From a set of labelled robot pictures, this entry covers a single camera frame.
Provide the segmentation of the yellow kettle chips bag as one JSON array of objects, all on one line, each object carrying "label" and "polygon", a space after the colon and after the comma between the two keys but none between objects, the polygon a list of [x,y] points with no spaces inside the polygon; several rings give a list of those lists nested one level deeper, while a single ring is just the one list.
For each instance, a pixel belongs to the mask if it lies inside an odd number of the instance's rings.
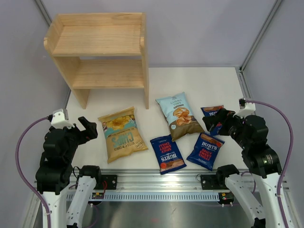
[{"label": "yellow kettle chips bag", "polygon": [[139,133],[134,107],[101,116],[98,120],[105,136],[107,163],[148,149]]}]

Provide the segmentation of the light blue cassava chips bag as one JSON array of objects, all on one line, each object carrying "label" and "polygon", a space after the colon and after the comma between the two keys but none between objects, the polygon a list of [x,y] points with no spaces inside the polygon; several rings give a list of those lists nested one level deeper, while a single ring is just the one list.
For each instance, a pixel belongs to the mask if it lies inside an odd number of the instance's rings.
[{"label": "light blue cassava chips bag", "polygon": [[161,108],[173,142],[187,134],[204,132],[195,118],[184,92],[158,98],[155,101]]}]

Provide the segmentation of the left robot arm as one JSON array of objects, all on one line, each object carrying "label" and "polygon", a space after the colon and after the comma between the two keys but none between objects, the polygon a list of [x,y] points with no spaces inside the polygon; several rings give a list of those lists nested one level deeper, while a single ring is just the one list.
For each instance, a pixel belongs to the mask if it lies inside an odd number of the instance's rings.
[{"label": "left robot arm", "polygon": [[79,117],[84,130],[79,130],[66,118],[53,116],[51,127],[45,135],[43,153],[36,173],[37,192],[44,206],[46,228],[79,228],[93,189],[98,189],[103,178],[98,166],[83,166],[78,176],[78,192],[72,209],[66,210],[66,197],[73,171],[72,160],[78,146],[96,139],[97,125]]}]

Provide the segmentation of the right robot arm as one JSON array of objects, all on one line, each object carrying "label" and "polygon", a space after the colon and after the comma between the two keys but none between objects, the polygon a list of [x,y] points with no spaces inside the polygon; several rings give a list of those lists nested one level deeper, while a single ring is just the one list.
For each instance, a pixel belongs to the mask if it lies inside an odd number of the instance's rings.
[{"label": "right robot arm", "polygon": [[278,155],[267,144],[265,120],[256,115],[240,117],[225,108],[202,120],[209,131],[220,123],[219,134],[230,136],[241,147],[243,162],[258,186],[261,201],[258,202],[245,186],[233,164],[217,169],[216,184],[233,193],[253,228],[292,228],[293,222],[281,189],[282,167]]}]

